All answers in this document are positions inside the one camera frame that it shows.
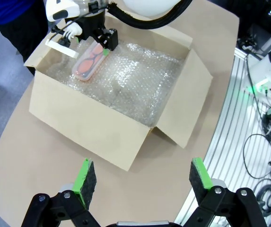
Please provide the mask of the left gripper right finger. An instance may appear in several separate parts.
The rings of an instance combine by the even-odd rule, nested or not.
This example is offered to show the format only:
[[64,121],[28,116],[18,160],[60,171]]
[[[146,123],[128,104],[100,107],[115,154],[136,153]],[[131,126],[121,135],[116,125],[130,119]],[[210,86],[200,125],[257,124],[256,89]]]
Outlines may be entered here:
[[232,227],[267,226],[253,191],[245,187],[232,192],[215,185],[199,157],[191,161],[189,181],[198,207],[185,227],[209,227],[217,216],[225,217]]

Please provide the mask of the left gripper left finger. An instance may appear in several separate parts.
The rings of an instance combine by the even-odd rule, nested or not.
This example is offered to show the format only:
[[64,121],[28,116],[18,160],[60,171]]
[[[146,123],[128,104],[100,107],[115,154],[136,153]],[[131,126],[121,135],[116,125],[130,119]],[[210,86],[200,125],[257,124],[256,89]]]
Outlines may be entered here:
[[58,227],[70,220],[75,227],[99,227],[100,224],[89,212],[97,180],[94,162],[85,159],[70,189],[50,197],[45,193],[33,196],[23,227]]

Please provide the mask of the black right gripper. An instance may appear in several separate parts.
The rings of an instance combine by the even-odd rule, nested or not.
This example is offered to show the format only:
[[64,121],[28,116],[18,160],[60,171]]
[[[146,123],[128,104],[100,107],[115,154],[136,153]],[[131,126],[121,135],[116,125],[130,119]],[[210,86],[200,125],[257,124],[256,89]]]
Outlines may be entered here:
[[118,31],[114,28],[105,28],[105,10],[92,16],[82,17],[78,20],[82,28],[81,35],[77,36],[77,42],[94,38],[104,49],[114,51],[118,45]]

